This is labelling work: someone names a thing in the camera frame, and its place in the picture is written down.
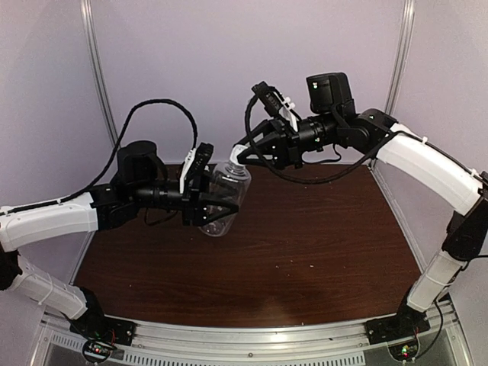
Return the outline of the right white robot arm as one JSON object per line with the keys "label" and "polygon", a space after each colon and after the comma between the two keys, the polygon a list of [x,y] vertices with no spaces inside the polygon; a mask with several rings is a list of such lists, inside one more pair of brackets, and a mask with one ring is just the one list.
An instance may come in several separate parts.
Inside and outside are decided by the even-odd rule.
{"label": "right white robot arm", "polygon": [[441,248],[406,292],[396,314],[383,321],[396,336],[407,336],[480,254],[487,235],[487,174],[469,169],[383,111],[357,112],[346,74],[312,75],[306,83],[312,112],[306,118],[274,86],[253,86],[244,119],[250,121],[257,103],[263,104],[268,118],[255,127],[246,125],[241,141],[245,149],[238,160],[264,166],[283,178],[287,167],[302,167],[304,153],[338,145],[355,149],[363,160],[376,159],[399,169],[450,204],[454,213]]}

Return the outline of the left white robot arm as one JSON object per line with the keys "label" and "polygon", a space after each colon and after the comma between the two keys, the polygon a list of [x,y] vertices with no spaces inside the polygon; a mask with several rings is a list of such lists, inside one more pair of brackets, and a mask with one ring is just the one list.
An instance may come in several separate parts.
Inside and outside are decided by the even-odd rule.
{"label": "left white robot arm", "polygon": [[1,208],[1,289],[19,291],[61,312],[87,339],[113,331],[95,294],[52,277],[21,257],[20,247],[71,233],[112,230],[142,209],[181,213],[186,226],[205,226],[235,214],[239,205],[210,191],[207,164],[213,146],[202,143],[185,158],[181,176],[171,180],[154,142],[132,142],[117,152],[117,172],[104,185],[75,198]]}

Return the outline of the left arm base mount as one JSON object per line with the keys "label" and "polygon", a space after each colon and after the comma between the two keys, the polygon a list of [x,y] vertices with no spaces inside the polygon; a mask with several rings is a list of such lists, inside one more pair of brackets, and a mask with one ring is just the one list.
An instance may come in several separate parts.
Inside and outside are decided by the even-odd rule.
{"label": "left arm base mount", "polygon": [[100,364],[109,358],[119,358],[124,351],[121,346],[131,346],[135,336],[136,323],[103,316],[101,321],[70,319],[69,331],[79,334],[84,340],[82,356],[89,364]]}

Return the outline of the clear plastic bottle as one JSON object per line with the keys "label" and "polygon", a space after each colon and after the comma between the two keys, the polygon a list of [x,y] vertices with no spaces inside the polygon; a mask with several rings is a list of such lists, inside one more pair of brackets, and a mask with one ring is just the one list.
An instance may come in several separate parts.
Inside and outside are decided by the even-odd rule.
{"label": "clear plastic bottle", "polygon": [[[251,181],[252,176],[247,168],[230,159],[215,166],[210,181],[210,192],[218,198],[231,201],[239,206],[246,196]],[[236,213],[222,217],[202,226],[201,231],[208,236],[225,236],[230,231],[235,218]]]}

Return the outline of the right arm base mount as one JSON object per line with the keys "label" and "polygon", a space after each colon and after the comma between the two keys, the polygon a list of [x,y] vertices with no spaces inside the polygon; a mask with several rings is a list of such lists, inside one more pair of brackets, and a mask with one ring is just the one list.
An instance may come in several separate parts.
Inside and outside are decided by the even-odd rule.
{"label": "right arm base mount", "polygon": [[409,307],[398,309],[392,316],[368,320],[364,327],[370,345],[386,342],[390,356],[405,362],[419,354],[419,334],[431,329],[426,314]]}

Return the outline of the white flip bottle cap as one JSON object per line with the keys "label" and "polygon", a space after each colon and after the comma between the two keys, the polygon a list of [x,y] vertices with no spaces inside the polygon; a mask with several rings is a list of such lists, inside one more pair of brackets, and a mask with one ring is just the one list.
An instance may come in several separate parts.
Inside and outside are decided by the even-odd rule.
{"label": "white flip bottle cap", "polygon": [[241,153],[243,153],[244,151],[246,151],[247,149],[248,149],[248,147],[245,145],[236,144],[232,148],[231,153],[230,153],[230,158],[229,158],[230,164],[235,165],[235,166],[239,166],[239,167],[244,167],[244,165],[239,162],[239,155]]}

